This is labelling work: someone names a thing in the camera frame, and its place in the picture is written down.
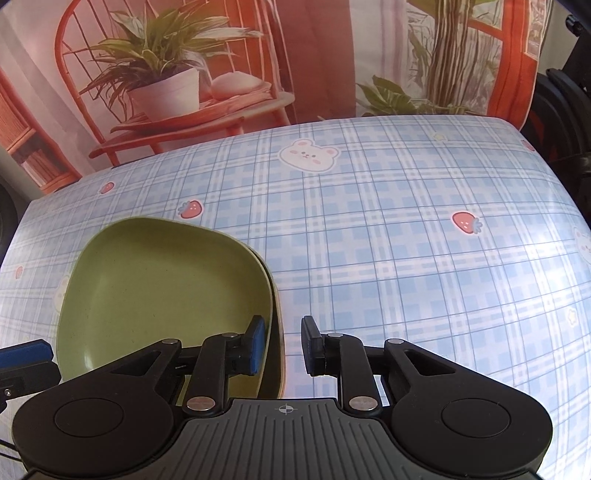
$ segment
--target green dish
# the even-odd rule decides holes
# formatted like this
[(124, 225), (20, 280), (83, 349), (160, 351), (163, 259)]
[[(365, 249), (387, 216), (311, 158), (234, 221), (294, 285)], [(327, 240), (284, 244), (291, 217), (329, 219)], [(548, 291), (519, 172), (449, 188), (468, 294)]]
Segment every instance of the green dish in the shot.
[[(99, 232), (80, 255), (61, 308), (57, 362), (69, 380), (164, 338), (194, 346), (242, 333), (255, 314), (267, 326), (265, 365), (273, 290), (258, 257), (221, 232), (130, 218)], [(230, 395), (256, 397), (263, 372), (231, 378)]]

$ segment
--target metal pin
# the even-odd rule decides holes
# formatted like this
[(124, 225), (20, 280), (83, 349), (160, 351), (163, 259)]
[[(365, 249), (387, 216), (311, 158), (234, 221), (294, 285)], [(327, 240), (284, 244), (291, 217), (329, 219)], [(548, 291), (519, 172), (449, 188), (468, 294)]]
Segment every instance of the metal pin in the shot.
[(359, 411), (370, 411), (378, 406), (378, 401), (372, 397), (353, 397), (349, 400), (349, 407)]
[(187, 408), (195, 411), (208, 411), (216, 406), (216, 401), (210, 397), (193, 397), (187, 400)]

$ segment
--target black cable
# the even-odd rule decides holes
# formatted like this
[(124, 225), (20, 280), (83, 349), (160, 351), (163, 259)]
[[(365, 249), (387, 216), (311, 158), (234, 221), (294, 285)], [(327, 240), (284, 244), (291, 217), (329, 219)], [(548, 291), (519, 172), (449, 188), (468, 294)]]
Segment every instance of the black cable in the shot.
[(22, 460), (20, 458), (11, 457), (10, 455), (7, 455), (6, 453), (0, 452), (0, 456), (3, 456), (4, 458), (8, 458), (10, 460), (14, 460), (15, 462), (21, 462), (22, 463)]
[(0, 439), (0, 445), (2, 445), (3, 447), (6, 447), (6, 448), (10, 448), (11, 450), (14, 450), (15, 452), (18, 453), (18, 450), (13, 443), (10, 443), (10, 442), (7, 442), (6, 440)]

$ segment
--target printed backdrop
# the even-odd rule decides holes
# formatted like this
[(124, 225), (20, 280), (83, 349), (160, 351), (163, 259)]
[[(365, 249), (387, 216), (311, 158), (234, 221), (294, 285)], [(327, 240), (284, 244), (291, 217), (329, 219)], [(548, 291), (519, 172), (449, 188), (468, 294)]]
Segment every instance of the printed backdrop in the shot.
[[(323, 119), (461, 113), (520, 128), (547, 4), (11, 0), (0, 12), (0, 145), (50, 193), (154, 153)], [(183, 24), (164, 17), (191, 13), (201, 23), (190, 51), (170, 63), (178, 43), (165, 44)], [(141, 46), (128, 62), (130, 38)], [(96, 50), (105, 39), (119, 50)], [(181, 74), (188, 90), (164, 87)], [(154, 120), (154, 105), (130, 100), (147, 84), (148, 103), (180, 110)]]

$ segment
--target blue plaid tablecloth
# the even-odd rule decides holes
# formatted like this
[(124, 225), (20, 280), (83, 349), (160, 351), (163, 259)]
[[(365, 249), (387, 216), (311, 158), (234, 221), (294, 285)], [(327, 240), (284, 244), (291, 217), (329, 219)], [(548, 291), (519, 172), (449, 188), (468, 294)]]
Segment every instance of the blue plaid tablecloth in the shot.
[[(187, 218), (191, 202), (203, 211)], [(506, 122), (318, 122), (85, 177), (27, 210), (0, 270), (0, 346), (54, 345), (82, 249), (131, 216), (220, 230), (262, 255), (280, 291), (286, 397), (336, 395), (334, 379), (306, 375), (305, 314), (366, 345), (405, 338), (535, 397), (554, 424), (540, 475), (590, 478), (590, 232)], [(3, 479), (22, 473), (0, 460)]]

